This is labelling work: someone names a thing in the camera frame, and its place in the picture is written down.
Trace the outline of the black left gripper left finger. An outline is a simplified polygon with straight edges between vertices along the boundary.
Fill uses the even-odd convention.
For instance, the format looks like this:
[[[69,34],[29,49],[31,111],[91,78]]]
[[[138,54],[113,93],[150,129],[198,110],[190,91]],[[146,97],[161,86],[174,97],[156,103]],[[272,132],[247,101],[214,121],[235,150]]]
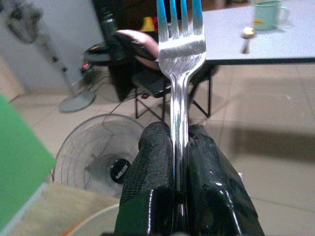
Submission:
[[[174,179],[169,127],[149,124],[139,153],[126,174],[114,236],[167,236],[172,233]]]

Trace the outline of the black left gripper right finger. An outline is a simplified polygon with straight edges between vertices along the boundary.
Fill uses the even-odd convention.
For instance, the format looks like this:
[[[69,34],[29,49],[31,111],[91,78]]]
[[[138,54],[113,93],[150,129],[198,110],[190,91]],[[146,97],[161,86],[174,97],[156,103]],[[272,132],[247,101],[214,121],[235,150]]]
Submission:
[[[192,236],[265,236],[242,179],[201,125],[189,126]]]

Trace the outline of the silver metal fork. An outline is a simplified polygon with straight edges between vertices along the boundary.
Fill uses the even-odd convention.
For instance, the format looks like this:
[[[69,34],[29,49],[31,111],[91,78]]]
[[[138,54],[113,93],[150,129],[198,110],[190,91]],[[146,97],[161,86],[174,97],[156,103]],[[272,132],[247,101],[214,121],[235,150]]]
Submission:
[[[158,64],[170,80],[170,137],[173,147],[175,206],[173,231],[189,233],[186,173],[188,158],[188,84],[206,59],[206,42],[201,0],[192,0],[192,24],[188,21],[187,1],[180,0],[181,19],[176,1],[169,0],[171,22],[167,22],[164,0],[157,0]]]

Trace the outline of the white floor fan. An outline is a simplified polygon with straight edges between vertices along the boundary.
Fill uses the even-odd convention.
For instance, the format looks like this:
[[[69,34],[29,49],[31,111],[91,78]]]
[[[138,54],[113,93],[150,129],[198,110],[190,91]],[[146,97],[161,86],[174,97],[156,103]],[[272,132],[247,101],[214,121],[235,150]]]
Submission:
[[[84,121],[58,151],[52,180],[119,198],[143,130],[139,122],[119,114]]]

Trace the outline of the white plate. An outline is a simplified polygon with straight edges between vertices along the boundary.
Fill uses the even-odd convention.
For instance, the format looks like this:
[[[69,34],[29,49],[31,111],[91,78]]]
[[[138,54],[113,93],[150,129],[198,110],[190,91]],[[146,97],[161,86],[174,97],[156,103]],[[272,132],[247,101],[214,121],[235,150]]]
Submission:
[[[118,211],[119,204],[104,208],[61,233],[60,236],[101,236],[103,233],[112,234],[115,229]]]

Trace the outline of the black folding chair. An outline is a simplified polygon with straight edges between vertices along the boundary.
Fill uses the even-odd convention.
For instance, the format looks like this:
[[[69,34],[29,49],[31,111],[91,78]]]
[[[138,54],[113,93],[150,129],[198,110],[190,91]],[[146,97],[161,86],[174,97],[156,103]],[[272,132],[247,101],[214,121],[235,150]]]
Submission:
[[[212,107],[212,77],[217,73],[219,67],[217,65],[205,65],[203,66],[190,80],[192,89],[189,93],[189,104],[194,104],[207,118],[211,116]],[[194,99],[195,93],[199,85],[208,81],[208,98],[207,98],[207,110],[205,111]],[[139,118],[143,113],[139,113],[138,104],[143,105],[146,111],[151,112],[160,121],[165,120],[165,104],[166,95],[170,93],[170,81],[161,72],[153,69],[144,69],[132,76],[132,82],[135,85],[135,117]],[[138,95],[139,90],[142,89],[146,95],[150,95],[154,98],[162,98],[162,115],[156,114],[150,107],[142,102]]]

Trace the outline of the beige place mat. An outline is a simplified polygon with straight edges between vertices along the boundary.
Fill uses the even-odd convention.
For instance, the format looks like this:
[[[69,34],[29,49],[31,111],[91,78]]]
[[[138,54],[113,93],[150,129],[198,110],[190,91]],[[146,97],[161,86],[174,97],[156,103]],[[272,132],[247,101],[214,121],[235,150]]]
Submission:
[[[63,184],[44,185],[13,219],[6,236],[61,236],[119,199]]]

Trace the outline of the green board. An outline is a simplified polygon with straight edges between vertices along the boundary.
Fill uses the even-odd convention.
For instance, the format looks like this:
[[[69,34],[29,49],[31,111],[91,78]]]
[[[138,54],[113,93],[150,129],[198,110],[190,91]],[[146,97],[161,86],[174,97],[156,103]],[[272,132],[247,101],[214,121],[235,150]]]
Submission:
[[[38,190],[55,162],[0,93],[0,232]]]

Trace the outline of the pink and black cushion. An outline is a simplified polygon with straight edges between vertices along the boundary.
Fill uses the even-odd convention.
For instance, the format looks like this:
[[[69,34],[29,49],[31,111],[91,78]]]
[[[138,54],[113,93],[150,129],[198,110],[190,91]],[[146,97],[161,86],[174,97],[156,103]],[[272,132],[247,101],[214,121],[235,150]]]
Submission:
[[[121,29],[113,36],[144,66],[160,71],[158,43],[148,34],[131,29]]]

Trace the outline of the black round device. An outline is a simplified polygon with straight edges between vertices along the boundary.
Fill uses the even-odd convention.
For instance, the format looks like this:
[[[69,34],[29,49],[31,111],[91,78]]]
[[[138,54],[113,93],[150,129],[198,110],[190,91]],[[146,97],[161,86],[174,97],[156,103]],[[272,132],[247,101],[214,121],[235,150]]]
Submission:
[[[112,50],[104,42],[89,47],[83,53],[83,62],[93,66],[108,66],[114,65]]]

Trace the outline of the grey standing fan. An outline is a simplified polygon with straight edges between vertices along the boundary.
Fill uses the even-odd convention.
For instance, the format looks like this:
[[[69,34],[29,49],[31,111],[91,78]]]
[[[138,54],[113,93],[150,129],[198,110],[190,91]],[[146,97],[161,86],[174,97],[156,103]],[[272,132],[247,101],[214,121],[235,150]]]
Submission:
[[[59,104],[61,113],[73,113],[89,107],[95,100],[92,91],[78,91],[68,77],[68,67],[43,20],[43,10],[26,0],[0,0],[0,19],[16,39],[34,44],[46,59],[60,71],[70,95]]]

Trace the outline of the small wooden-topped pepper shaker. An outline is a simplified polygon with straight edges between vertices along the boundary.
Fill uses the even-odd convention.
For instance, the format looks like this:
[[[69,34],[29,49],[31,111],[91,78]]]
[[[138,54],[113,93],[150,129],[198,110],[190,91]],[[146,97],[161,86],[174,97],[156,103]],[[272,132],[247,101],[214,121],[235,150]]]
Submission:
[[[256,37],[256,31],[251,27],[244,27],[241,37],[244,39],[244,44],[241,50],[242,54],[249,53],[249,42],[251,39]]]

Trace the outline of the grey table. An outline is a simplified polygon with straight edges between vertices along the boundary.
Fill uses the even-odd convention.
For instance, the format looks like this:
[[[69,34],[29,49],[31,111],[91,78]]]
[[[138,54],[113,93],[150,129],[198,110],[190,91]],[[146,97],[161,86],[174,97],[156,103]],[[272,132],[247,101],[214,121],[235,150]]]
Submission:
[[[315,0],[287,0],[287,24],[257,32],[249,53],[241,52],[241,33],[252,22],[253,7],[203,12],[206,63],[218,65],[315,63]]]

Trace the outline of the yellow cone-shaped object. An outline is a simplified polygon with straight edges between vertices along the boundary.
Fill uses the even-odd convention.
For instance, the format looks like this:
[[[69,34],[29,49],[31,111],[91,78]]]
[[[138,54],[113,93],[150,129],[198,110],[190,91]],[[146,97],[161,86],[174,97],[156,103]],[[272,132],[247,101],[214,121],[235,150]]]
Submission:
[[[140,28],[141,32],[154,32],[156,31],[156,27],[152,17],[144,17],[143,24]]]

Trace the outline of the light green enamel mug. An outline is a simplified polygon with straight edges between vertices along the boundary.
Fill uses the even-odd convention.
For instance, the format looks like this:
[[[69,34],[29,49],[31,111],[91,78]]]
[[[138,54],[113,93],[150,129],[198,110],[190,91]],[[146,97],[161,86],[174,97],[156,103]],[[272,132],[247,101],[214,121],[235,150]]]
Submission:
[[[290,15],[282,0],[252,0],[253,21],[255,30],[275,30],[284,24]]]

